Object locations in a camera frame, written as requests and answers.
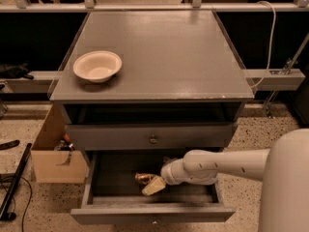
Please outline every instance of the granite floor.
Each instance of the granite floor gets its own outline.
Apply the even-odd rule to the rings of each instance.
[[[20,145],[0,152],[0,173],[14,172],[25,145],[34,142],[50,104],[8,104],[9,111],[0,121],[0,143],[19,139]],[[226,151],[242,151],[270,147],[282,134],[299,128],[297,120],[284,104],[272,108],[274,117],[268,119],[259,104],[248,104],[239,118],[239,127]],[[71,216],[70,209],[78,208],[83,185],[38,184],[35,181],[31,159],[23,176],[30,181],[33,197],[24,220],[24,231],[208,231],[257,232],[262,184],[238,177],[219,174],[218,186],[226,207],[236,212],[224,223],[135,224],[135,225],[80,225]],[[15,213],[11,222],[0,222],[0,231],[21,231],[23,211],[29,198],[29,188],[20,181],[15,193]],[[0,188],[0,200],[5,192]]]

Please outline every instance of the cabinet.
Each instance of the cabinet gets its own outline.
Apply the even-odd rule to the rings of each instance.
[[[101,84],[79,79],[74,61],[109,50],[122,69]],[[80,223],[224,221],[216,186],[168,187],[142,196],[134,175],[194,147],[228,146],[254,95],[237,54],[209,11],[92,12],[55,85],[66,131],[90,166]]]

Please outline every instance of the white bowl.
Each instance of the white bowl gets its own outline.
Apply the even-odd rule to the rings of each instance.
[[[80,78],[101,83],[117,73],[122,66],[121,58],[109,51],[93,51],[79,57],[73,72]]]

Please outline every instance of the white robotic arm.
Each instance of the white robotic arm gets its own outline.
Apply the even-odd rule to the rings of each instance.
[[[263,181],[259,232],[309,231],[309,129],[283,135],[270,150],[193,150],[161,169],[168,185],[211,185],[216,173]]]

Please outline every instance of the drawer knob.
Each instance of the drawer knob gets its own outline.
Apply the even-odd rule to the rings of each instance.
[[[149,141],[150,141],[151,144],[156,144],[157,138],[154,135],[152,135],[152,137],[149,139]]]

